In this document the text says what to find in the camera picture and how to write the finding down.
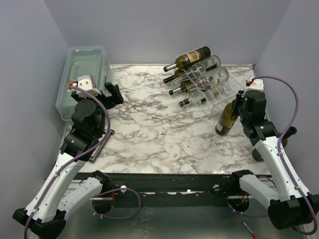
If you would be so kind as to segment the green bottle silver foil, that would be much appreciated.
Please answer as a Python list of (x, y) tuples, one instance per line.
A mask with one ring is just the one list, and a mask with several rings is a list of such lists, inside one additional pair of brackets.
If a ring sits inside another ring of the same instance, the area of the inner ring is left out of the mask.
[(233, 107), (235, 106), (235, 100), (233, 100), (232, 102), (228, 103), (216, 126), (215, 126), (215, 131), (218, 135), (224, 136), (227, 135), (229, 133), (229, 131), (232, 129), (232, 127), (234, 126), (235, 122), (238, 119), (238, 114), (237, 113), (233, 113)]

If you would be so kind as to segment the clear corked liquor bottle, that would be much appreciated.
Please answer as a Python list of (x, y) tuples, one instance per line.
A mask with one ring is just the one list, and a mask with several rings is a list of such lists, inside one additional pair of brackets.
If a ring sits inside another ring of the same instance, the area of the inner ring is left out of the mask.
[(183, 87), (181, 90), (184, 93), (191, 92), (196, 89), (209, 90), (227, 82), (229, 76), (227, 68), (220, 66), (206, 72), (203, 77), (192, 81), (190, 85)]

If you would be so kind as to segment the clear bottle black cap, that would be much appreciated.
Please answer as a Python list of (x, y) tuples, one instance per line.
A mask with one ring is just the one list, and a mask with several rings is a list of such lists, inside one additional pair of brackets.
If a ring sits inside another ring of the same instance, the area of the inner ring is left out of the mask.
[(185, 100), (182, 100), (178, 103), (179, 107), (184, 107), (186, 105), (192, 104), (192, 105), (198, 105), (202, 104), (208, 100), (211, 100), (213, 98), (216, 98), (219, 95), (217, 91), (193, 91), (190, 94), (190, 97), (188, 97)]

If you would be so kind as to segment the tall clear glass bottle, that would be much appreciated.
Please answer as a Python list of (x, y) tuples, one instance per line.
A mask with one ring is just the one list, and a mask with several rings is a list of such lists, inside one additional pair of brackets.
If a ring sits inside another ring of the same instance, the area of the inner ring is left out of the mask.
[(205, 76), (206, 72), (214, 70), (221, 65), (221, 60), (217, 55), (212, 55), (202, 61), (199, 61), (187, 69), (181, 76), (172, 80), (169, 84), (175, 86), (186, 80), (193, 80)]

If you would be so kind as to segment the green bottle with cream label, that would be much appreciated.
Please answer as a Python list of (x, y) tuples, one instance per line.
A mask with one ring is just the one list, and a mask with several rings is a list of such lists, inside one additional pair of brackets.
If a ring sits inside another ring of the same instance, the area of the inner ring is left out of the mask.
[(172, 95), (174, 95), (176, 93), (181, 93), (181, 92), (183, 92), (182, 89), (185, 88), (186, 86), (190, 85), (190, 84), (192, 84), (191, 80), (183, 81), (183, 82), (181, 82), (180, 86), (178, 86), (178, 87), (176, 87), (176, 88), (174, 88), (172, 90), (169, 90), (168, 93), (169, 93), (170, 96), (172, 96)]

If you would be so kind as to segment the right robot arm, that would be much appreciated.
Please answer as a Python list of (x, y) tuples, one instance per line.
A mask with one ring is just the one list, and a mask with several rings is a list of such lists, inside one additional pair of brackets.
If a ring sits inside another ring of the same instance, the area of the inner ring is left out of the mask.
[(316, 223), (319, 196), (313, 195), (293, 169), (274, 124), (265, 119), (266, 98), (261, 91), (240, 90), (233, 101), (232, 112), (239, 116), (244, 134), (264, 159), (276, 189), (256, 175), (248, 173), (231, 180), (230, 191), (253, 196), (267, 210), (273, 226), (279, 230)]

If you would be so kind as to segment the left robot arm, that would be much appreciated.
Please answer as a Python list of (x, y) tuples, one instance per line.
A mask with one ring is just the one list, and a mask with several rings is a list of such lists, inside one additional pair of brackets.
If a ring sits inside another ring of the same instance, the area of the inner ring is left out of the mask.
[(108, 139), (111, 121), (108, 110), (124, 99), (118, 85), (106, 83), (110, 96), (80, 82), (71, 83), (72, 98), (77, 101), (72, 115), (73, 127), (61, 145), (55, 165), (40, 191), (25, 207), (17, 209), (13, 219), (24, 226), (25, 239), (55, 239), (69, 218), (90, 198), (107, 196), (109, 178), (95, 171), (86, 182), (66, 195), (66, 190), (95, 149)]

